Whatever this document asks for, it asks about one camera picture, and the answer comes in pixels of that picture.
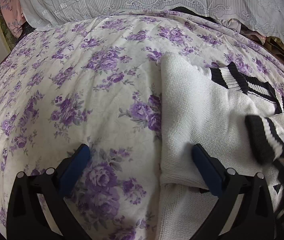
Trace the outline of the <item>pink floral cloth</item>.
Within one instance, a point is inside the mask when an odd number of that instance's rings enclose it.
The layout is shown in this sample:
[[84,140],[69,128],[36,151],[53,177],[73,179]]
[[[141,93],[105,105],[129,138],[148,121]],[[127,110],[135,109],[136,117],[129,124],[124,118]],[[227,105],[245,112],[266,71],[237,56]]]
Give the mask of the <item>pink floral cloth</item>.
[[26,22],[19,0],[0,0],[0,9],[7,27],[15,38],[22,34],[22,25]]

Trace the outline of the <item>purple floral bedspread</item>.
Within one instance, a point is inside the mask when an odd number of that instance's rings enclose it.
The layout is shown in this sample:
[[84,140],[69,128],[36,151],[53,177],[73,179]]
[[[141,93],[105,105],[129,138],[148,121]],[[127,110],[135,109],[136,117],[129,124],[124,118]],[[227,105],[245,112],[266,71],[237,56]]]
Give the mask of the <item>purple floral bedspread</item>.
[[0,234],[18,172],[81,144],[90,161],[64,201],[92,239],[158,239],[161,59],[236,66],[284,97],[284,65],[248,38],[175,11],[70,22],[23,38],[0,64]]

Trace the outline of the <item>white knit sweater black stripes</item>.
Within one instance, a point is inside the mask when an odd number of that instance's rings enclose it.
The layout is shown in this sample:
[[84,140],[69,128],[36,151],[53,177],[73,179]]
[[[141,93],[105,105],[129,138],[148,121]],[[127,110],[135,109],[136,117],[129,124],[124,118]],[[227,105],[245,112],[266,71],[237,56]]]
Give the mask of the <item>white knit sweater black stripes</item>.
[[284,239],[284,97],[235,65],[201,68],[175,54],[161,59],[162,156],[158,239],[192,239],[218,198],[192,161],[201,144],[225,168],[269,188],[274,239]]

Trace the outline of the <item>folded clothes under cover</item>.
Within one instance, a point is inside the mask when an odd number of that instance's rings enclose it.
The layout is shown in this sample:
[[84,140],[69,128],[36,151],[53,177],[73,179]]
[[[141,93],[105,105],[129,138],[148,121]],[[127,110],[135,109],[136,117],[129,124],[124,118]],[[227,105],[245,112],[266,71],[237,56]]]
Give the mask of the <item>folded clothes under cover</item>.
[[232,19],[233,22],[237,23],[237,27],[230,27],[231,29],[237,30],[241,35],[249,38],[250,40],[256,42],[257,44],[266,48],[269,52],[278,56],[284,61],[284,44],[280,38],[269,36],[265,37],[258,33],[257,31],[250,30],[247,26],[242,23]]

